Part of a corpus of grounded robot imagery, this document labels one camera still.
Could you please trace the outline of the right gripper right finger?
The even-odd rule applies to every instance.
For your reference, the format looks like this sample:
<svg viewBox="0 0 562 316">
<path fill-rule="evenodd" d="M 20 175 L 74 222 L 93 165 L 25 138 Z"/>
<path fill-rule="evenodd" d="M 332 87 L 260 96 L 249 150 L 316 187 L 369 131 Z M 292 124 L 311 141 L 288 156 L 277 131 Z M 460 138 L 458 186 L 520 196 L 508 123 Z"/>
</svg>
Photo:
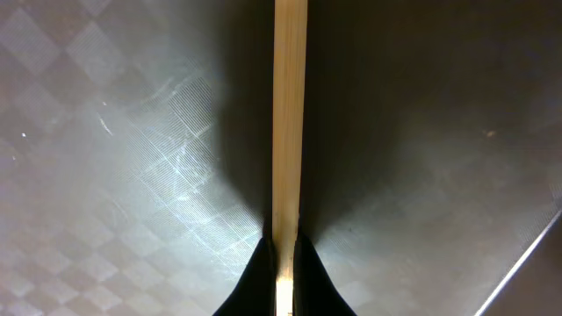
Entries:
<svg viewBox="0 0 562 316">
<path fill-rule="evenodd" d="M 301 230 L 293 268 L 293 309 L 297 316 L 356 316 L 332 283 L 313 243 Z"/>
</svg>

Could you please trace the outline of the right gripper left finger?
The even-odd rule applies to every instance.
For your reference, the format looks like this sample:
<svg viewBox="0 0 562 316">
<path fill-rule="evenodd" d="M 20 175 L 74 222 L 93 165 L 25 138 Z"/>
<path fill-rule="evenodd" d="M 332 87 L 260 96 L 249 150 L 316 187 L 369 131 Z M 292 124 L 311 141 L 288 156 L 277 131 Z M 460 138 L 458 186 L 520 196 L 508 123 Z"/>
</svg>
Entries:
<svg viewBox="0 0 562 316">
<path fill-rule="evenodd" d="M 277 257 L 271 239 L 262 237 L 231 294 L 213 316 L 274 314 Z"/>
</svg>

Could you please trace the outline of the wooden chopstick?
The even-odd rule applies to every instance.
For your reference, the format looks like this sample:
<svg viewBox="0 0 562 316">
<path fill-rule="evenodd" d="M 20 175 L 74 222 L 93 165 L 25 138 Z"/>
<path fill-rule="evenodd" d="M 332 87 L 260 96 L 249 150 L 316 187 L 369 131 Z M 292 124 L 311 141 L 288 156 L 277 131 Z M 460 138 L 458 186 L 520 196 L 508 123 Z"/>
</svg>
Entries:
<svg viewBox="0 0 562 316">
<path fill-rule="evenodd" d="M 299 227 L 307 8 L 307 0 L 275 1 L 271 232 L 277 250 L 276 316 L 293 314 L 293 262 Z"/>
</svg>

